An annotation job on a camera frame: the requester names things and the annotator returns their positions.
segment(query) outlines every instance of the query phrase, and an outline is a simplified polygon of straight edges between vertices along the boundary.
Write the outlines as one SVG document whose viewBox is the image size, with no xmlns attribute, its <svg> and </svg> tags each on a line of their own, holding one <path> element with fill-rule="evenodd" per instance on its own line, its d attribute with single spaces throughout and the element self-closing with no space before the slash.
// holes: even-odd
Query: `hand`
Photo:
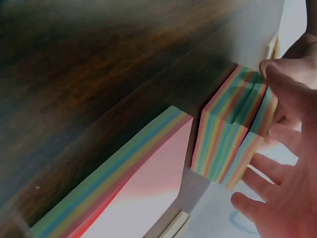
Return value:
<svg viewBox="0 0 317 238">
<path fill-rule="evenodd" d="M 263 60 L 260 71 L 265 74 L 265 68 L 270 62 L 276 63 L 285 74 L 294 80 L 304 83 L 310 88 L 317 89 L 317 37 L 305 33 L 283 56 L 283 59 Z M 280 123 L 290 128 L 299 125 L 299 120 L 280 103 L 277 104 L 272 124 Z M 269 135 L 265 138 L 260 149 L 265 149 L 276 141 Z"/>
<path fill-rule="evenodd" d="M 265 202 L 233 194 L 233 206 L 253 221 L 262 238 L 317 237 L 317 91 L 294 81 L 276 65 L 266 78 L 281 106 L 302 122 L 302 132 L 275 124 L 269 134 L 299 157 L 295 166 L 281 165 L 256 154 L 242 180 Z"/>
</svg>

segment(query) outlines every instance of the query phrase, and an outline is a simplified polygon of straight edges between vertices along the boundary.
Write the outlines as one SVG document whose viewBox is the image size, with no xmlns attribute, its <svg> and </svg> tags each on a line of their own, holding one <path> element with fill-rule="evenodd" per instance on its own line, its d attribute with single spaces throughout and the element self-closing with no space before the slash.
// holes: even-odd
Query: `pink sticky note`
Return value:
<svg viewBox="0 0 317 238">
<path fill-rule="evenodd" d="M 131 177 L 83 238 L 141 238 L 179 193 L 192 119 Z"/>
</svg>

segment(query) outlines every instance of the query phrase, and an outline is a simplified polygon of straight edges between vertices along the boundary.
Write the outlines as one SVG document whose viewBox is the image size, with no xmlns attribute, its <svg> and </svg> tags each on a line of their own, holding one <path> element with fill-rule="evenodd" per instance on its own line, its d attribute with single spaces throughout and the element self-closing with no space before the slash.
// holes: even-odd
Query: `fingernail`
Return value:
<svg viewBox="0 0 317 238">
<path fill-rule="evenodd" d="M 268 135 L 271 137 L 275 137 L 275 135 L 277 134 L 276 132 L 276 124 L 272 125 L 271 128 L 268 130 Z"/>
<path fill-rule="evenodd" d="M 265 80 L 269 80 L 267 78 L 267 71 L 272 72 L 272 71 L 277 71 L 277 70 L 280 71 L 277 63 L 272 61 L 272 60 L 263 60 L 260 63 L 260 71 L 261 71 Z"/>
</svg>

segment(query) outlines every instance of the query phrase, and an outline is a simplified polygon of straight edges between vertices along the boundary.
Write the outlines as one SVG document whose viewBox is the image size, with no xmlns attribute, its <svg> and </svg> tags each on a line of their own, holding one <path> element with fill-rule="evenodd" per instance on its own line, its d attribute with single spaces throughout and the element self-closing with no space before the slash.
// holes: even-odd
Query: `paper stack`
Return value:
<svg viewBox="0 0 317 238">
<path fill-rule="evenodd" d="M 276 104 L 262 76 L 238 66 L 203 109 L 192 170 L 233 188 L 267 134 Z"/>
</svg>

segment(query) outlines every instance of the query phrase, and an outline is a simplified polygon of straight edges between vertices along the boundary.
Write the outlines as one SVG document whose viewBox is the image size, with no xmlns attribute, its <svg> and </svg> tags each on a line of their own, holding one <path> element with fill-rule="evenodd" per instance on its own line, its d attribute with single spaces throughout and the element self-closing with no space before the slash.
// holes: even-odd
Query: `wood grain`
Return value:
<svg viewBox="0 0 317 238">
<path fill-rule="evenodd" d="M 220 47 L 218 32 L 253 5 L 0 1 L 0 237 L 30 235 L 169 105 L 193 115 L 197 127 L 203 104 L 233 67 L 201 46 Z"/>
</svg>

